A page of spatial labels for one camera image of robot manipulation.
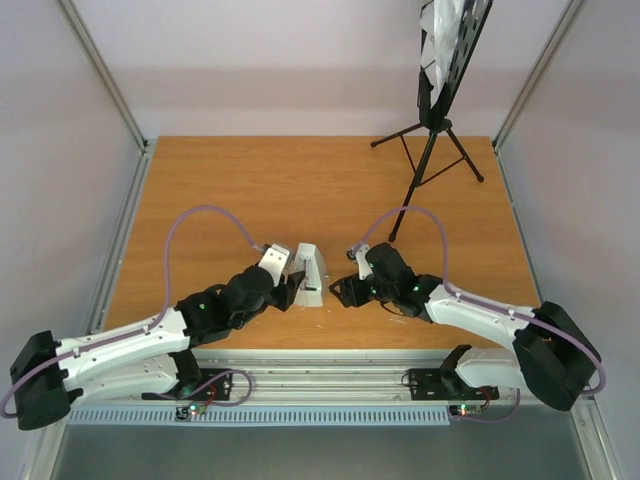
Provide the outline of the white metronome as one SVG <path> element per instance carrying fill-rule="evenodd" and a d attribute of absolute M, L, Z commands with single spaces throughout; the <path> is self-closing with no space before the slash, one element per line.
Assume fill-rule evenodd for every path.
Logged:
<path fill-rule="evenodd" d="M 328 270 L 319 248 L 310 243 L 300 243 L 294 259 L 294 271 L 304 272 L 297 288 L 294 304 L 304 308 L 324 306 L 328 291 Z"/>

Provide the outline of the black music stand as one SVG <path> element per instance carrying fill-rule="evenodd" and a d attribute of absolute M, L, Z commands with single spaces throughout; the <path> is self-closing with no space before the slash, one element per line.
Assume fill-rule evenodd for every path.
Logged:
<path fill-rule="evenodd" d="M 428 131 L 428 139 L 419 161 L 414 161 L 411 154 L 407 153 L 407 159 L 413 171 L 413 178 L 403 201 L 408 206 L 416 189 L 424 186 L 454 166 L 464 162 L 473 172 L 476 180 L 484 181 L 484 176 L 477 168 L 469 153 L 463 147 L 461 141 L 453 132 L 453 124 L 449 118 L 449 112 L 460 88 L 471 57 L 476 49 L 486 21 L 493 7 L 491 1 L 464 1 L 465 7 L 458 35 L 458 42 L 454 49 L 453 60 L 446 75 L 446 81 L 440 91 L 436 90 L 429 82 L 425 71 L 419 66 L 417 108 L 418 122 L 401 129 L 391 135 L 371 142 L 373 148 L 398 138 L 405 143 L 405 136 L 419 129 Z M 446 134 L 452 141 L 459 158 L 448 166 L 427 177 L 425 175 L 427 165 L 434 151 L 439 135 Z"/>

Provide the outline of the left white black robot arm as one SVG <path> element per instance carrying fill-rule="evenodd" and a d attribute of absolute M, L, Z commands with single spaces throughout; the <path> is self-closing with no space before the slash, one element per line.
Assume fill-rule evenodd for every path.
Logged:
<path fill-rule="evenodd" d="M 35 430 L 64 418 L 85 393 L 82 382 L 135 361 L 167 354 L 177 360 L 167 372 L 166 392 L 195 395 L 202 375 L 192 348 L 227 338 L 268 307 L 287 310 L 305 278 L 302 271 L 273 279 L 250 266 L 228 283 L 189 295 L 162 314 L 109 330 L 92 338 L 57 340 L 46 330 L 32 335 L 10 367 L 11 389 L 2 399 L 13 402 L 19 429 Z"/>

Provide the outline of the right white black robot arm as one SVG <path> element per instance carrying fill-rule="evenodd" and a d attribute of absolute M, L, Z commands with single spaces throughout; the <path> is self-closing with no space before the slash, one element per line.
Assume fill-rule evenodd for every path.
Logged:
<path fill-rule="evenodd" d="M 560 305 L 513 306 L 458 290 L 444 279 L 416 274 L 388 243 L 350 254 L 356 273 L 330 285 L 346 308 L 392 304 L 409 318 L 465 330 L 504 348 L 495 357 L 459 346 L 442 365 L 453 396 L 488 386 L 526 389 L 558 411 L 570 410 L 601 361 L 599 352 Z"/>

